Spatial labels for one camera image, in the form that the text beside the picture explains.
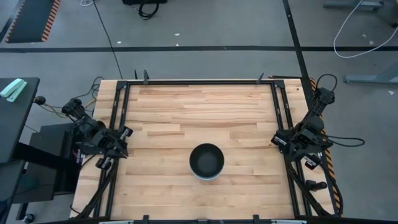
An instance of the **white cable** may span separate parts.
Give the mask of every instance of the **white cable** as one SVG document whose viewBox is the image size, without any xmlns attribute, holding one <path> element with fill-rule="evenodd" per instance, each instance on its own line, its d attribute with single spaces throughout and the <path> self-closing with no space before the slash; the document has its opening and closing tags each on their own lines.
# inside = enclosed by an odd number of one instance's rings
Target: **white cable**
<svg viewBox="0 0 398 224">
<path fill-rule="evenodd" d="M 94 3 L 94 0 L 91 0 L 91 1 L 89 1 L 89 0 L 81 0 L 81 2 L 80 2 L 80 5 L 81 6 L 90 6 L 90 5 L 92 5 Z"/>
<path fill-rule="evenodd" d="M 374 50 L 377 50 L 377 49 L 381 48 L 382 46 L 384 46 L 386 43 L 388 43 L 388 42 L 395 36 L 395 34 L 396 34 L 397 31 L 398 31 L 398 27 L 397 27 L 397 28 L 395 29 L 395 31 L 392 33 L 391 37 L 388 38 L 388 40 L 386 40 L 386 41 L 385 41 L 384 43 L 382 43 L 380 46 L 375 47 L 375 48 L 373 48 L 373 49 L 371 49 L 371 50 L 368 50 L 368 51 L 366 51 L 366 52 L 362 52 L 362 53 L 359 53 L 359 54 L 356 54 L 356 55 L 351 55 L 351 56 L 342 56 L 342 55 L 340 55 L 339 53 L 337 53 L 337 50 L 336 50 L 336 40 L 337 40 L 337 37 L 340 35 L 340 32 L 341 32 L 341 30 L 344 28 L 344 25 L 346 24 L 346 22 L 347 22 L 347 20 L 349 19 L 349 17 L 350 17 L 350 16 L 354 13 L 354 11 L 361 5 L 362 2 L 363 2 L 363 0 L 360 0 L 360 2 L 358 3 L 358 5 L 357 5 L 357 6 L 354 8 L 354 10 L 348 15 L 347 19 L 344 21 L 343 25 L 341 25 L 340 30 L 338 31 L 338 33 L 337 33 L 337 35 L 336 35 L 336 37 L 335 37 L 335 39 L 334 39 L 334 41 L 333 41 L 333 49 L 335 50 L 335 53 L 337 54 L 337 56 L 339 56 L 339 57 L 341 57 L 341 58 L 354 58 L 354 57 L 357 57 L 357 56 L 360 56 L 360 55 L 367 54 L 367 53 L 372 52 L 372 51 L 374 51 Z"/>
</svg>

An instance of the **floor mat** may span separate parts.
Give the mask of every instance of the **floor mat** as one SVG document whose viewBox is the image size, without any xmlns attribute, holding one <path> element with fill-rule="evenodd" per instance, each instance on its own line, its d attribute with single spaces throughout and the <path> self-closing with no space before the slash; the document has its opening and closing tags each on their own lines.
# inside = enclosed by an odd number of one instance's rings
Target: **floor mat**
<svg viewBox="0 0 398 224">
<path fill-rule="evenodd" d="M 24 0 L 6 37 L 7 43 L 45 42 L 60 0 Z"/>
</svg>

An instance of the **black bowl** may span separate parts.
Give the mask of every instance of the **black bowl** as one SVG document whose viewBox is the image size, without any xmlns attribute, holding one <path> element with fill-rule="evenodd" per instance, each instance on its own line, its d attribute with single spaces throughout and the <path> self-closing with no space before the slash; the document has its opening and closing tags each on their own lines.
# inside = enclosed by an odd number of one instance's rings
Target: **black bowl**
<svg viewBox="0 0 398 224">
<path fill-rule="evenodd" d="M 213 144 L 201 144 L 191 152 L 189 165 L 199 179 L 212 180 L 223 170 L 224 155 L 221 149 Z"/>
</svg>

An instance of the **green object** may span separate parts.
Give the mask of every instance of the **green object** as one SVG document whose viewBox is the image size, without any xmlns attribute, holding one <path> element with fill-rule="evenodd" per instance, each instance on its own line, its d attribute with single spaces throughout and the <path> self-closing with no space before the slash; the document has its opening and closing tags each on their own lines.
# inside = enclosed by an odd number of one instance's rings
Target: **green object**
<svg viewBox="0 0 398 224">
<path fill-rule="evenodd" d="M 12 103 L 17 99 L 26 85 L 27 82 L 17 78 L 0 92 L 0 96 L 7 97 L 7 101 Z"/>
</svg>

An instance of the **wooden table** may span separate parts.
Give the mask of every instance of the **wooden table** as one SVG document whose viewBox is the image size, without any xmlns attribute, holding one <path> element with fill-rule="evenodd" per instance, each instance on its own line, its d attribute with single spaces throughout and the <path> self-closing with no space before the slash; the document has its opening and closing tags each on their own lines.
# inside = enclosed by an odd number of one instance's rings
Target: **wooden table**
<svg viewBox="0 0 398 224">
<path fill-rule="evenodd" d="M 300 80 L 284 80 L 294 124 L 307 105 Z M 94 119 L 109 124 L 116 80 L 103 80 Z M 118 128 L 123 102 L 119 99 Z M 129 93 L 125 125 L 129 157 L 119 162 L 112 220 L 293 218 L 284 159 L 271 143 L 277 127 L 271 88 L 266 85 L 141 85 Z M 197 179 L 188 158 L 210 142 L 224 153 L 221 175 Z M 73 208 L 81 211 L 98 187 L 97 159 L 80 173 Z M 320 167 L 303 166 L 306 179 L 326 181 Z M 296 186 L 301 214 L 300 190 Z M 313 192 L 333 213 L 327 189 Z M 100 215 L 104 215 L 107 193 Z"/>
</svg>

